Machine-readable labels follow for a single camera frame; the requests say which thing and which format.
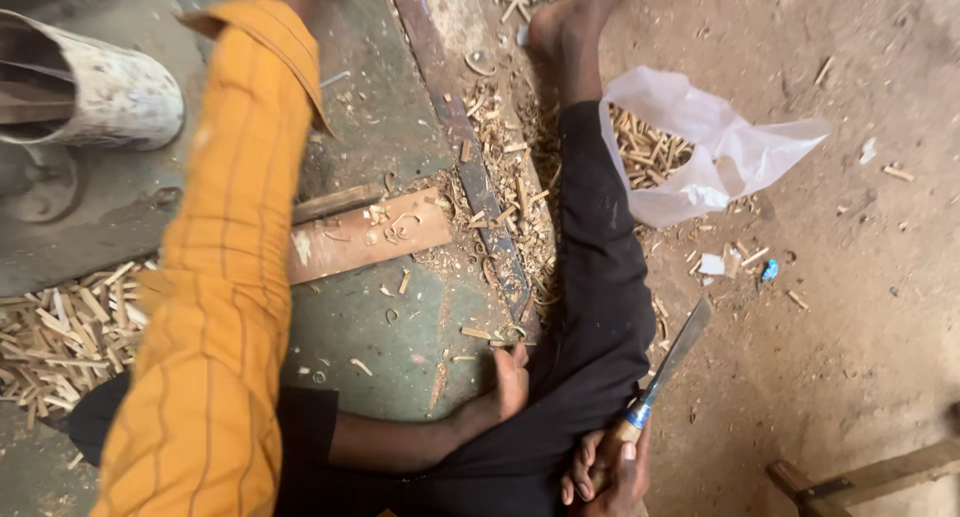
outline chisel handle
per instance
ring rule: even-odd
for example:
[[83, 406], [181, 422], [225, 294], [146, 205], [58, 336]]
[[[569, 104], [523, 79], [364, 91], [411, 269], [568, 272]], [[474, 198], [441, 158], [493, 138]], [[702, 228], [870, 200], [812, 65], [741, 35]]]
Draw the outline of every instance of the chisel handle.
[[617, 466], [623, 444], [626, 442], [636, 444], [641, 439], [643, 426], [647, 423], [648, 417], [650, 417], [650, 405], [646, 402], [638, 402], [637, 405], [627, 408], [627, 413], [616, 420], [616, 423], [604, 434], [603, 440], [597, 446], [596, 458], [589, 471], [594, 497], [611, 485], [616, 474], [614, 467]]

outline blue litter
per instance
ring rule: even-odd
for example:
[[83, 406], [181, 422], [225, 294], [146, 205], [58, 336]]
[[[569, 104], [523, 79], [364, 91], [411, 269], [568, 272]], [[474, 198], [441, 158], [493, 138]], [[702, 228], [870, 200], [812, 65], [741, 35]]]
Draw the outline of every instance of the blue litter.
[[774, 277], [777, 277], [777, 271], [780, 268], [777, 267], [776, 260], [770, 260], [767, 262], [767, 268], [763, 270], [763, 275], [760, 276], [760, 280], [764, 283], [767, 281], [773, 281]]

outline wooden frame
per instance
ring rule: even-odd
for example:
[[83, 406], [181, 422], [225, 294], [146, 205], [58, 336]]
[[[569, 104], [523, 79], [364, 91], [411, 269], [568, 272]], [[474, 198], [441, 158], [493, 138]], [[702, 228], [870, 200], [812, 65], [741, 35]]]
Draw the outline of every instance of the wooden frame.
[[797, 505], [800, 516], [850, 517], [845, 508], [909, 487], [960, 473], [960, 437], [874, 462], [819, 483], [793, 464], [778, 460], [767, 466], [776, 488]]

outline chisel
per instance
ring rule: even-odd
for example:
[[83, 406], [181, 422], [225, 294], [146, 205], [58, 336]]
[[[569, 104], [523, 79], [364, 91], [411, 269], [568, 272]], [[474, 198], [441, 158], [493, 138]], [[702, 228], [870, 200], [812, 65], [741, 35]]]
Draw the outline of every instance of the chisel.
[[637, 400], [627, 408], [623, 417], [616, 420], [616, 423], [606, 432], [600, 445], [597, 447], [596, 460], [593, 467], [590, 468], [590, 481], [593, 482], [593, 492], [600, 494], [604, 489], [610, 486], [612, 472], [611, 467], [617, 464], [617, 457], [620, 449], [625, 442], [636, 444], [641, 438], [643, 425], [650, 416], [650, 406], [664, 389], [664, 385], [673, 376], [680, 364], [690, 352], [693, 343], [704, 334], [704, 328], [711, 321], [711, 304], [706, 298], [701, 298], [697, 306], [693, 307], [693, 312], [683, 323], [683, 329], [679, 331], [677, 339], [673, 341], [673, 346], [666, 353], [663, 363], [659, 369], [656, 369], [654, 379], [647, 386]]

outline person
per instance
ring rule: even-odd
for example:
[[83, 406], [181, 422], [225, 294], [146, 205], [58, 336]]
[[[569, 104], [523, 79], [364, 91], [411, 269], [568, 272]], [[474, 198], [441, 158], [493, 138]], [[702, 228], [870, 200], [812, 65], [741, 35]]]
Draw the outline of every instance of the person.
[[627, 516], [649, 485], [650, 428], [612, 487], [588, 470], [648, 370], [647, 268], [603, 141], [598, 42], [621, 0], [566, 0], [532, 20], [557, 80], [558, 259], [552, 331], [496, 350], [496, 388], [435, 422], [337, 411], [337, 394], [280, 388], [291, 201], [311, 118], [325, 126], [313, 0], [227, 0], [183, 18], [216, 39], [178, 215], [133, 374], [91, 391], [70, 437], [101, 468], [95, 516]]

